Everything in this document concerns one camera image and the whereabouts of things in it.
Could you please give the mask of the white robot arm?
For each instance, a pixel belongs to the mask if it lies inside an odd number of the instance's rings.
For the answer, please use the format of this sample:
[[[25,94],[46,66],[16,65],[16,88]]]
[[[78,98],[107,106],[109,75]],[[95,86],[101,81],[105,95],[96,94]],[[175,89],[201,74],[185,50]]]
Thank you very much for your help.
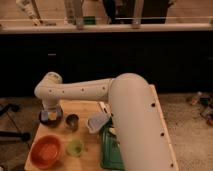
[[[64,84],[59,74],[49,72],[34,93],[46,111],[56,109],[60,100],[106,101],[125,171],[178,171],[165,120],[151,86],[140,75]]]

